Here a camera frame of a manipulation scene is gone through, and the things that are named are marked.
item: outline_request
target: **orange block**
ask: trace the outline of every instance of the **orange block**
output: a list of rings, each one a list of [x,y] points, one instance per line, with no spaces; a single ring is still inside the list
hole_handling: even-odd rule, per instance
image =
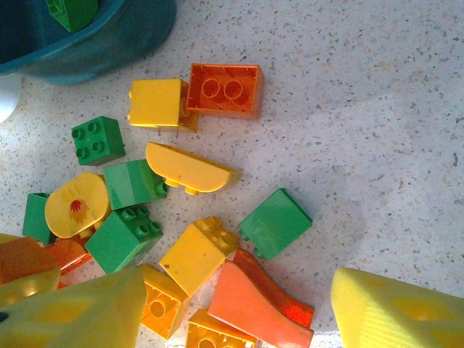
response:
[[[62,275],[69,273],[71,270],[80,267],[92,259],[92,255],[84,249],[80,240],[79,236],[74,236],[71,239],[58,238],[54,244],[46,248],[57,260]]]
[[[259,65],[191,65],[186,109],[203,115],[257,119],[264,74]]]
[[[289,295],[283,296],[281,290],[271,298],[287,300],[273,303],[266,296],[272,290],[262,292],[261,288],[269,285],[269,280],[259,281],[257,286],[234,262],[224,264],[208,314],[274,347],[308,348],[314,332],[280,311]]]
[[[57,267],[57,261],[31,237],[0,244],[0,285]]]
[[[297,301],[287,294],[261,267],[250,253],[238,249],[233,263],[241,268],[246,276],[254,283],[261,293],[268,298],[275,308],[288,319],[301,326],[311,326],[314,308]]]

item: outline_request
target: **blue plastic bin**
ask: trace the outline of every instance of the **blue plastic bin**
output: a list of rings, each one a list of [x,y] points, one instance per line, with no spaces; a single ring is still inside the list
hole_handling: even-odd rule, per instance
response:
[[[0,0],[0,75],[70,85],[156,49],[175,19],[175,0],[99,0],[92,23],[68,33],[45,0]]]

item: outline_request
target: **green block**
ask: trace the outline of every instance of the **green block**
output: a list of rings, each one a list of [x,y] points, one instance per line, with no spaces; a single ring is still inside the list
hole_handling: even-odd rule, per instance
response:
[[[167,196],[164,179],[150,169],[146,159],[106,167],[103,174],[113,210]]]
[[[49,194],[28,194],[22,226],[23,236],[30,236],[36,241],[40,241],[44,246],[53,243],[57,238],[46,224],[45,203],[47,198],[49,198]]]
[[[80,165],[102,165],[125,156],[117,120],[100,116],[72,129]]]
[[[98,0],[46,0],[46,5],[49,14],[70,33],[89,25],[99,10]]]
[[[239,223],[239,234],[258,257],[271,260],[311,226],[311,217],[279,188]]]
[[[148,214],[145,207],[115,210],[88,240],[86,249],[105,273],[137,265],[162,237]]]

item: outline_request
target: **yellow plastic toy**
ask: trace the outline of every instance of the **yellow plastic toy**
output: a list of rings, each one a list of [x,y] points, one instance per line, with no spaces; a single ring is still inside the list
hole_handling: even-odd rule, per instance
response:
[[[186,348],[255,348],[257,340],[232,326],[197,310],[188,321]]]
[[[167,275],[140,265],[144,274],[146,304],[141,324],[163,339],[169,339],[182,323],[190,297]]]
[[[332,307],[344,348],[463,348],[464,299],[350,268]]]
[[[32,295],[56,290],[60,276],[61,270],[54,268],[0,286],[0,307],[22,301]]]
[[[103,175],[82,173],[53,192],[46,201],[46,223],[60,238],[88,237],[111,209]]]
[[[18,236],[10,236],[9,234],[0,233],[0,244],[7,243],[8,241],[14,241],[21,237]]]
[[[0,309],[0,347],[135,347],[144,304],[137,269],[32,296]]]
[[[188,89],[180,78],[135,80],[129,91],[129,123],[159,131],[196,132],[198,114],[186,111]]]
[[[190,297],[239,247],[239,238],[224,231],[222,224],[215,216],[195,221],[159,261]]]
[[[156,174],[166,178],[167,185],[183,185],[193,195],[234,186],[242,176],[240,170],[153,142],[146,145],[146,160]]]

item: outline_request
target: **white speckled surface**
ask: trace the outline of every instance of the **white speckled surface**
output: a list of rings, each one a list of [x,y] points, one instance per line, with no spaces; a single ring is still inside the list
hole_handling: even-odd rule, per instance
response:
[[[19,107],[0,125],[0,230],[21,233],[27,193],[95,170],[78,165],[70,129],[107,115],[120,121],[125,140],[119,162],[143,158],[150,140],[244,169],[230,190],[189,196],[174,188],[150,204],[165,237],[145,262],[155,265],[191,221],[208,215],[237,232],[284,186],[315,224],[263,265],[315,306],[312,347],[341,346],[329,296],[336,267],[464,297],[463,3],[221,2],[180,2],[163,47],[111,75],[74,87],[23,81]],[[197,134],[178,136],[130,127],[131,81],[188,80],[192,62],[260,64],[267,78],[261,120],[203,117]],[[100,274],[88,265],[67,281]],[[188,316],[208,305],[215,279]],[[185,335],[186,321],[167,343],[141,328],[138,348],[182,347]]]

